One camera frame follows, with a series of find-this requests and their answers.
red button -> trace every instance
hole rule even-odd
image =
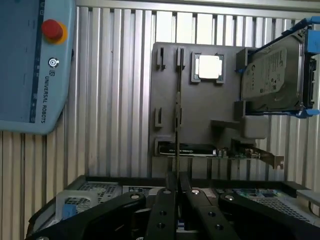
[[[45,20],[42,23],[41,29],[43,35],[51,40],[59,40],[64,34],[64,30],[62,29],[60,24],[53,19]]]

ventilation grille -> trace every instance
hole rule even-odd
[[[293,210],[291,207],[285,205],[280,200],[278,200],[275,197],[264,197],[264,198],[250,198],[251,200],[263,204],[269,208],[278,210],[281,213],[287,214],[289,216],[295,217],[297,219],[300,219],[302,221],[305,221],[307,223],[310,223],[308,219],[306,219],[301,214],[297,213],[295,210]]]
[[[86,182],[78,190],[95,192],[98,195],[98,202],[103,203],[113,197],[118,186],[110,183],[103,182]],[[89,209],[90,201],[86,198],[68,198],[66,204],[76,205],[76,213],[83,212]]]

aluminum panel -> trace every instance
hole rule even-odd
[[[282,11],[248,8],[244,2],[258,4],[250,0],[225,1],[228,7],[182,1],[76,2],[68,101],[56,129],[48,136],[0,132],[3,240],[22,239],[29,218],[81,174],[164,177],[172,168],[172,161],[166,158],[154,160],[152,169],[148,162],[154,42],[260,47],[290,28],[292,22],[318,15],[320,10],[319,3],[310,6],[315,12],[302,12],[301,7],[307,7],[302,2],[273,0],[259,4],[272,2]],[[319,92],[316,81],[317,108]],[[284,171],[256,160],[228,164],[225,160],[195,159],[185,161],[181,167],[192,170],[194,178],[211,175],[214,179],[227,179],[229,172],[232,179],[242,180],[285,177],[320,191],[320,118],[273,116],[270,127],[268,139],[259,141],[258,146],[284,155]]]
[[[213,16],[198,14],[196,25],[196,44],[212,44]]]

